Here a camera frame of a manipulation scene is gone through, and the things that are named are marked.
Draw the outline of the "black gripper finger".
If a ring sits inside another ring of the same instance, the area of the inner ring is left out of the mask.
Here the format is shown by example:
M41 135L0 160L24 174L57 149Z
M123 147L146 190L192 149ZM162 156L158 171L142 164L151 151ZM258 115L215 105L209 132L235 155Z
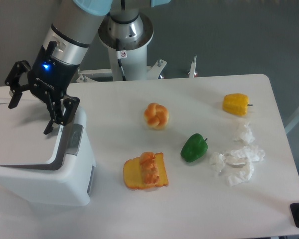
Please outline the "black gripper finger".
M53 131L54 123L66 126L73 121L80 99L65 95L63 100L54 100L50 94L46 94L44 102L50 114L50 121L43 133L48 135Z
M10 70L4 82L6 86L10 87L11 101L8 105L9 109L17 107L22 97L22 92L29 90L29 84L20 85L19 80L23 73L29 72L30 70L31 66L26 60L15 62Z

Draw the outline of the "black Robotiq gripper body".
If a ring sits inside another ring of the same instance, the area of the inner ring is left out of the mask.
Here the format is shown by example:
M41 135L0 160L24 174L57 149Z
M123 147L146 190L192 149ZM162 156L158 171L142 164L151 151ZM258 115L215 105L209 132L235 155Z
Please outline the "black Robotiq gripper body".
M39 54L28 72L30 92L44 103L58 102L66 95L67 88L78 65L65 64L55 57L56 44L41 47Z

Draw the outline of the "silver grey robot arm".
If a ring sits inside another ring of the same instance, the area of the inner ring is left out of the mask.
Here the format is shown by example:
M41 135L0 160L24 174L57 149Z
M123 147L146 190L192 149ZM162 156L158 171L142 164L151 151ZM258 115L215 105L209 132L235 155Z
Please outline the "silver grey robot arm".
M153 26L141 8L163 5L162 0L64 0L33 64L17 61L5 84L10 88L9 108L24 91L46 104L50 121L67 125L74 119L79 99L67 94L95 36L107 47L114 81L147 78L147 46Z

